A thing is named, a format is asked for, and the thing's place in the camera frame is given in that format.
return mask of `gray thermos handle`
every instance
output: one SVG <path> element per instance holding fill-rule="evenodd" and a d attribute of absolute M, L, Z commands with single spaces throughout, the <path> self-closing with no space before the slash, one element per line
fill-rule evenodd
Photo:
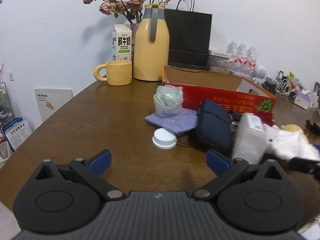
<path fill-rule="evenodd" d="M 157 24 L 158 24 L 158 8 L 151 9 L 151 26 L 150 26 L 150 41 L 156 40 L 157 33 Z"/>

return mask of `blue gripper pad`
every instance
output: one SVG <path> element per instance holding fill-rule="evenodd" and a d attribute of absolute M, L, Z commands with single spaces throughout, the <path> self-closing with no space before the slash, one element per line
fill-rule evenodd
<path fill-rule="evenodd" d="M 232 160 L 227 158 L 225 155 L 218 153 L 215 150 L 207 151 L 206 161 L 208 167 L 217 176 L 220 176 L 222 173 L 230 169 L 230 167 L 234 164 Z"/>
<path fill-rule="evenodd" d="M 91 159 L 86 160 L 85 166 L 94 174 L 101 176 L 111 165 L 111 152 L 103 150 Z"/>

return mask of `white lid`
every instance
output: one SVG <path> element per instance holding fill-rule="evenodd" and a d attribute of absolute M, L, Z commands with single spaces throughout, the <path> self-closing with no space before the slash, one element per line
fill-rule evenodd
<path fill-rule="evenodd" d="M 152 142 L 160 149 L 169 150 L 175 147 L 177 138 L 174 133 L 169 132 L 164 128 L 159 128 L 153 133 Z"/>

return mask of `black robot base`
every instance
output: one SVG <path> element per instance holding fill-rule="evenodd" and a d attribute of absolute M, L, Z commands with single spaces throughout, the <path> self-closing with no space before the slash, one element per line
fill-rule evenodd
<path fill-rule="evenodd" d="M 295 232 L 304 203 L 275 160 L 249 165 L 208 151 L 219 175 L 196 190 L 128 196 L 99 176 L 104 150 L 89 160 L 43 160 L 13 204 L 22 232 L 14 240 L 303 239 Z"/>

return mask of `yellow mug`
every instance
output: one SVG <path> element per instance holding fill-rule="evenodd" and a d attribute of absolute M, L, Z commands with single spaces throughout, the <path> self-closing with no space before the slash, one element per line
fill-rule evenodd
<path fill-rule="evenodd" d="M 102 68 L 107 69 L 106 78 L 99 74 Z M 132 81 L 132 62 L 125 60 L 110 61 L 97 66 L 93 71 L 93 75 L 96 80 L 107 81 L 112 86 L 127 85 Z"/>

